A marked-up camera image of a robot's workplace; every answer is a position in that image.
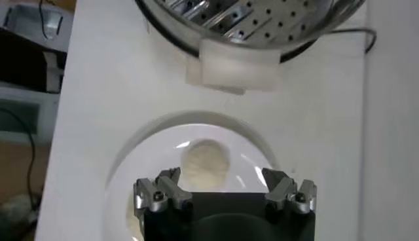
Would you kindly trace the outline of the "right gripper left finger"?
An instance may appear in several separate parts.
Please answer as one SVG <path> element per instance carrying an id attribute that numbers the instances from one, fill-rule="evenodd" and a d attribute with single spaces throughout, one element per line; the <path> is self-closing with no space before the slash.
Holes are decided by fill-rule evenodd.
<path id="1" fill-rule="evenodd" d="M 192 193 L 178 186 L 180 167 L 161 171 L 154 181 L 139 178 L 133 185 L 134 213 L 159 213 L 170 206 L 175 210 L 192 210 Z"/>

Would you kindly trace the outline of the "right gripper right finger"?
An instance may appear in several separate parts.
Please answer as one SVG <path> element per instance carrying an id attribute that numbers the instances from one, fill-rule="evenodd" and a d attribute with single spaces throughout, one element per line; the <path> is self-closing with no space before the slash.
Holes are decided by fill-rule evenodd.
<path id="1" fill-rule="evenodd" d="M 268 187 L 264 199 L 275 210 L 283 210 L 288 204 L 298 214 L 316 212 L 317 185 L 312 180 L 304 179 L 298 187 L 295 180 L 283 171 L 263 168 L 262 175 Z"/>

